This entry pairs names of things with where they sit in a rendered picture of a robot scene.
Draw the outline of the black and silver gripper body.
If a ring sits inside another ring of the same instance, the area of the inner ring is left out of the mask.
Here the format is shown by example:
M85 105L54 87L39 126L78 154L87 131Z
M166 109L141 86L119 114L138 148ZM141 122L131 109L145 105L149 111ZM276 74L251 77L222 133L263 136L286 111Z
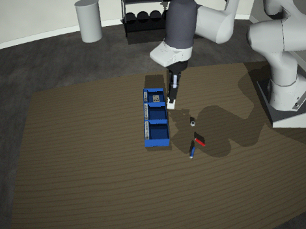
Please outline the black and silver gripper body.
M188 60L187 61L178 61L172 65L166 66L166 68L171 72L171 81L174 79L174 75L177 75L176 81L178 81L179 72L184 71L188 66Z

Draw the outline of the blue three-compartment bin rack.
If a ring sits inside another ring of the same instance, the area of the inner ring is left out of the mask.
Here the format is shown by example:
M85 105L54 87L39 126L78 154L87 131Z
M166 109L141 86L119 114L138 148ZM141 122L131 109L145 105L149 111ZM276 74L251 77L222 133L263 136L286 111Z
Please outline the blue three-compartment bin rack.
M159 95L160 102L153 102ZM143 89L145 147L168 146L169 128L163 88Z

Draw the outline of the white domino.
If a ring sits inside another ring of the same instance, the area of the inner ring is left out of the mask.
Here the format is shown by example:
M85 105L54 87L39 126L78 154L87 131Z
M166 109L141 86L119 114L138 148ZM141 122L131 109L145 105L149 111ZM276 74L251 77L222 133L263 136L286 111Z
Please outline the white domino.
M160 102L159 95L153 96L153 102Z

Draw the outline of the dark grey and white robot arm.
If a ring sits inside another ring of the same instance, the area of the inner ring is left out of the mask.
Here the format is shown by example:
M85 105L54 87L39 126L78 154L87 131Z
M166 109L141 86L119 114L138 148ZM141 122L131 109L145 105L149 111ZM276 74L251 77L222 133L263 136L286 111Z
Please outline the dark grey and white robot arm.
M240 0L225 1L224 10L215 10L194 0L172 0L164 41L150 52L150 58L164 67L188 60L194 34L217 44L229 41ZM263 4L272 20L251 24L247 28L247 43L269 64L269 104L276 110L297 111L306 100L306 78L297 73L298 62L288 51L306 50L306 15L293 0L263 0Z

